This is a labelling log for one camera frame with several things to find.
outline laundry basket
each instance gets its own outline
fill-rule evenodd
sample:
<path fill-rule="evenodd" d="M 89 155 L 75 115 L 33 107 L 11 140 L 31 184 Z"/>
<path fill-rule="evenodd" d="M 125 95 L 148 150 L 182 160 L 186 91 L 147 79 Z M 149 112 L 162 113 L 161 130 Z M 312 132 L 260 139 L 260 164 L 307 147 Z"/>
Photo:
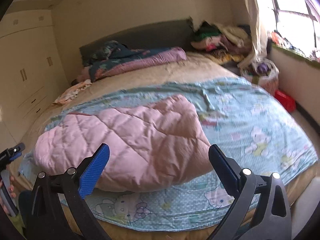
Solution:
<path fill-rule="evenodd" d="M 265 63 L 271 69 L 268 75 L 259 76 L 253 73 L 253 71 L 251 71 L 252 69 L 255 68 L 255 66 L 261 63 Z M 243 76 L 246 80 L 248 80 L 252 84 L 259 85 L 269 94 L 274 96 L 275 92 L 278 90 L 278 87 L 279 87 L 279 73 L 280 73 L 276 65 L 271 60 L 264 58 L 264 59 L 253 62 L 252 66 L 250 66 L 249 68 L 242 69 L 241 76 Z"/>

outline windowsill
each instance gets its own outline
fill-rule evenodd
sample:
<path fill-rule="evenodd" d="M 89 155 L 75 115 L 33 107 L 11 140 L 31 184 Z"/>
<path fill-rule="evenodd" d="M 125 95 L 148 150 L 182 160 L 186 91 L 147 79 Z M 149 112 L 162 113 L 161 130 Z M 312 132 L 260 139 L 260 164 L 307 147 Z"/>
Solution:
<path fill-rule="evenodd" d="M 314 61 L 314 60 L 310 60 L 306 57 L 303 57 L 297 53 L 294 52 L 294 50 L 291 50 L 291 49 L 285 49 L 285 48 L 282 48 L 282 47 L 279 47 L 278 45 L 276 44 L 272 44 L 272 47 L 274 49 L 277 49 L 279 50 L 280 52 L 283 52 L 284 54 L 288 55 L 289 57 L 293 57 L 295 58 L 296 60 L 298 61 L 302 61 L 302 62 L 305 62 L 307 63 L 309 66 L 311 67 L 314 67 L 314 68 L 317 68 L 317 69 L 320 69 L 320 62 L 317 62 L 317 61 Z"/>

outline window frame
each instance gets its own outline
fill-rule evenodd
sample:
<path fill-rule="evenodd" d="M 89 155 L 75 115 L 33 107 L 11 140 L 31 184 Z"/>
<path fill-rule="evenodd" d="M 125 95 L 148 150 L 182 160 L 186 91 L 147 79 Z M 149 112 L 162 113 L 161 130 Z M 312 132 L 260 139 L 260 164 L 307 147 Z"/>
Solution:
<path fill-rule="evenodd" d="M 300 12 L 295 12 L 295 11 L 287 11 L 287 10 L 280 10 L 279 4 L 277 0 L 272 0 L 273 3 L 273 11 L 275 13 L 275 18 L 276 18 L 276 28 L 278 29 L 278 23 L 279 23 L 279 13 L 284 12 L 284 13 L 290 13 L 290 14 L 296 14 L 299 16 L 307 17 L 312 20 L 312 25 L 313 25 L 313 31 L 314 31 L 314 40 L 315 40 L 315 48 L 317 48 L 317 39 L 316 39 L 316 29 L 315 29 L 315 24 L 314 21 L 318 22 L 317 18 L 312 15 L 312 11 L 310 6 L 308 5 L 307 0 L 305 0 L 307 9 L 308 9 L 308 14 L 305 13 L 300 13 Z"/>

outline light blue hello kitty sheet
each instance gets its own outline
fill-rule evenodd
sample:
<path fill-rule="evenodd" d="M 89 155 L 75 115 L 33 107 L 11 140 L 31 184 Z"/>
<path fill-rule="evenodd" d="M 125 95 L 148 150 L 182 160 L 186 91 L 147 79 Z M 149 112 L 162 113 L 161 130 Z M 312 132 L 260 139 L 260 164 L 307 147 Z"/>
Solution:
<path fill-rule="evenodd" d="M 52 118 L 46 130 L 58 125 L 69 112 L 94 114 L 109 107 L 145 105 L 178 93 L 195 105 L 209 142 L 255 174 L 276 171 L 288 184 L 318 160 L 312 143 L 284 108 L 263 89 L 242 78 L 120 90 L 63 111 Z M 26 155 L 19 171 L 35 182 L 39 169 L 33 163 L 32 152 Z M 113 193 L 95 189 L 85 200 L 96 218 L 122 227 L 181 231 L 219 223 L 233 198 L 212 171 L 157 192 Z M 257 202 L 255 197 L 250 208 Z"/>

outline red box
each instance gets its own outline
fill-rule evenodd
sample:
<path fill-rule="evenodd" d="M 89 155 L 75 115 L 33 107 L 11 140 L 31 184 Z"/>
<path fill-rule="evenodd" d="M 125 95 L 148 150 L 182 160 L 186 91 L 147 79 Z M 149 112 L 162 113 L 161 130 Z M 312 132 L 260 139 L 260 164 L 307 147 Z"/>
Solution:
<path fill-rule="evenodd" d="M 284 92 L 277 90 L 275 93 L 275 98 L 281 103 L 281 105 L 289 112 L 296 110 L 296 101 L 285 94 Z"/>

